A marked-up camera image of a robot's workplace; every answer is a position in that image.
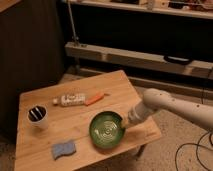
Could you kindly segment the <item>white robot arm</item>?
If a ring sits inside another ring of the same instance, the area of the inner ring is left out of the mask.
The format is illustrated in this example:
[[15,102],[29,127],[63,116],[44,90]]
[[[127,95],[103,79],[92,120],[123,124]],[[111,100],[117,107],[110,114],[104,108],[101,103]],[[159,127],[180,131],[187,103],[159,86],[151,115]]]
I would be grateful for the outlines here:
[[143,123],[159,110],[170,111],[209,132],[213,132],[212,106],[174,98],[170,93],[155,88],[144,91],[140,102],[129,110],[121,125],[123,128],[129,128]]

